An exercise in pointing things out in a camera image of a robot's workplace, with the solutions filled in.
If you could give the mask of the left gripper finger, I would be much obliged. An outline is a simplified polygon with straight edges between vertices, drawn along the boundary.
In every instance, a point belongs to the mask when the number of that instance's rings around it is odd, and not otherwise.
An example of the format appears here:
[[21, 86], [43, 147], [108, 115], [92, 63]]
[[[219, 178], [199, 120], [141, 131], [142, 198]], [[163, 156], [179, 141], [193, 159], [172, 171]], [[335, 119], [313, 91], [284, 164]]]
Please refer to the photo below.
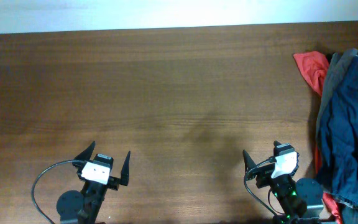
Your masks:
[[75, 158], [72, 165], [76, 168], [82, 168], [85, 166], [86, 162], [90, 160], [92, 153], [94, 151], [94, 147], [96, 142], [93, 141], [84, 151], [79, 153]]
[[130, 157], [131, 157], [131, 152], [129, 151], [129, 152], [127, 153], [126, 159], [125, 159], [124, 164], [123, 164], [122, 169], [121, 169], [120, 184], [123, 185], [123, 186], [128, 186], [128, 184], [129, 184], [129, 176], [130, 176], [129, 164], [130, 164]]

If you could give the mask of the navy blue shorts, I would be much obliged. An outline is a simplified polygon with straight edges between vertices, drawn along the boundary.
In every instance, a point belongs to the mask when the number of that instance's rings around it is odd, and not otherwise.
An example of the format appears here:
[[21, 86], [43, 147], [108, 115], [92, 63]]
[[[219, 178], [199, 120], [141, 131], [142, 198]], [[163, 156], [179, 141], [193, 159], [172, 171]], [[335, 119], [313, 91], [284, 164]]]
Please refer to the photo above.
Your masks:
[[321, 115], [317, 142], [323, 157], [318, 182], [358, 209], [358, 57]]

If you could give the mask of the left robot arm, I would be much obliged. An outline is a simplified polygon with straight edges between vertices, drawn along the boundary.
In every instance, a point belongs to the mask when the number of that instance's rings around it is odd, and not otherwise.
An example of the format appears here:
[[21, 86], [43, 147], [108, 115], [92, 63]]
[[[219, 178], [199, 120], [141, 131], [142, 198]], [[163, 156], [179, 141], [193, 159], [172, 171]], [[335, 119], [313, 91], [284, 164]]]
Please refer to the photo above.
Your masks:
[[69, 190], [59, 197], [56, 209], [60, 223], [95, 223], [106, 192], [109, 189], [117, 191], [120, 186], [129, 184], [131, 154], [127, 153], [121, 176], [113, 177], [110, 175], [114, 164], [112, 157], [97, 154], [91, 158], [95, 145], [92, 142], [75, 157], [73, 166], [84, 186], [80, 191]]

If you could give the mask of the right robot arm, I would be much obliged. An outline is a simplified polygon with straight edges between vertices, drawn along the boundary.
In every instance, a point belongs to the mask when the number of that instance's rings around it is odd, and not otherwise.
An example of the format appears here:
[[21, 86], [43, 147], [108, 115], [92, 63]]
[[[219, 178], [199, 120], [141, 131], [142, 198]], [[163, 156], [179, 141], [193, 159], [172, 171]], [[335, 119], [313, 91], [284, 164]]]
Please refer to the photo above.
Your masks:
[[[245, 165], [244, 186], [248, 193], [273, 215], [274, 223], [322, 223], [323, 189], [316, 180], [293, 176], [298, 170], [299, 153], [289, 144], [273, 142], [273, 155], [256, 164], [247, 151], [242, 152]], [[251, 191], [248, 182], [255, 180], [256, 187], [269, 188], [267, 199], [273, 195], [282, 208], [276, 211], [270, 202], [264, 203]]]

